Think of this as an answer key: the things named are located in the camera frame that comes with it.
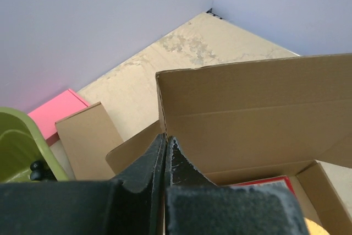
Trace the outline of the olive green plastic bin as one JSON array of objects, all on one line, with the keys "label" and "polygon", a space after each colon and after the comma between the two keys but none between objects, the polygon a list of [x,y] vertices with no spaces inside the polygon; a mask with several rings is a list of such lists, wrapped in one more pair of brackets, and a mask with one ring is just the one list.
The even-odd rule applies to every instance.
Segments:
[{"label": "olive green plastic bin", "polygon": [[69,179],[36,123],[24,112],[1,107],[1,182],[29,182],[32,163],[42,161],[55,179]]}]

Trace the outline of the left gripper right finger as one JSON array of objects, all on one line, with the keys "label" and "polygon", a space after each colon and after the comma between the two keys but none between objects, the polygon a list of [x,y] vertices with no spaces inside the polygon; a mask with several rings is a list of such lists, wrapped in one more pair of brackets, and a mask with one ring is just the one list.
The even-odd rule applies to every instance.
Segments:
[{"label": "left gripper right finger", "polygon": [[166,234],[307,234],[295,195],[278,186],[217,186],[168,139]]}]

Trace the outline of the pink sticky note pad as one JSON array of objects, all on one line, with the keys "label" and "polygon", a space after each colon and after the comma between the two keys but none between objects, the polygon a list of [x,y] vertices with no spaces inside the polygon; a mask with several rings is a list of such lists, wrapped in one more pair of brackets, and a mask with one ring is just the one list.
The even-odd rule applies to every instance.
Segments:
[{"label": "pink sticky note pad", "polygon": [[87,107],[89,103],[72,89],[68,89],[28,115],[36,123],[48,146],[59,140],[56,122]]}]

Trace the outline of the large cardboard box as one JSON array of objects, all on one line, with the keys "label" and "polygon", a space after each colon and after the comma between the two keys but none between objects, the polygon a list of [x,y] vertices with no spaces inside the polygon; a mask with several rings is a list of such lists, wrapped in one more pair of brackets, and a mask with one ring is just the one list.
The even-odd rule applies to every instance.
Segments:
[{"label": "large cardboard box", "polygon": [[351,234],[322,168],[351,167],[351,54],[165,70],[156,85],[159,119],[107,154],[113,172],[166,133],[214,183],[286,175],[307,218]]}]

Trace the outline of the purple grapes back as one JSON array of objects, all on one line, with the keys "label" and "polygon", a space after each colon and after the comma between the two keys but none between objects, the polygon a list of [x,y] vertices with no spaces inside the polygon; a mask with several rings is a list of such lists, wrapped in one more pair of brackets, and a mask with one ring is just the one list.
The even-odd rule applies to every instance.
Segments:
[{"label": "purple grapes back", "polygon": [[48,169],[41,160],[37,160],[30,165],[31,181],[51,181],[55,179],[53,173]]}]

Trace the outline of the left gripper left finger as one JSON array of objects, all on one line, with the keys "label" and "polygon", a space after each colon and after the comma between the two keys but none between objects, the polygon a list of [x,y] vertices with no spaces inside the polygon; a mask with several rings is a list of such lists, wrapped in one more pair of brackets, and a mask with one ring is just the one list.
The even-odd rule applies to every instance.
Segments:
[{"label": "left gripper left finger", "polygon": [[167,140],[107,181],[1,185],[1,234],[162,234]]}]

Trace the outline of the small folded cardboard box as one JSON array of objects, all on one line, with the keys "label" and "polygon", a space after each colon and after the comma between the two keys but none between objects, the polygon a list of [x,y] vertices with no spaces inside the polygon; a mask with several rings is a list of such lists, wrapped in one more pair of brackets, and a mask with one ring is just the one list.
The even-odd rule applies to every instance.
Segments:
[{"label": "small folded cardboard box", "polygon": [[106,155],[123,139],[101,102],[56,122],[56,129],[75,179],[95,181],[114,176]]}]

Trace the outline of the red rectangular packet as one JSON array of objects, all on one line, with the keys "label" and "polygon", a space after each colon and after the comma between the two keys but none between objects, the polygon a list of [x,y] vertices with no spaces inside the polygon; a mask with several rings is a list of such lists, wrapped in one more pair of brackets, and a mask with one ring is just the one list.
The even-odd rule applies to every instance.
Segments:
[{"label": "red rectangular packet", "polygon": [[256,179],[256,180],[251,180],[251,181],[246,181],[246,182],[241,182],[241,183],[235,183],[235,184],[229,184],[228,187],[231,188],[245,188],[248,190],[256,190],[256,189],[263,189],[267,190],[269,188],[273,189],[286,189],[289,190],[296,198],[296,193],[294,191],[293,185],[291,180],[289,179],[288,176],[282,175],[282,176],[276,176],[276,177],[269,177],[269,178],[261,178],[261,179]]}]

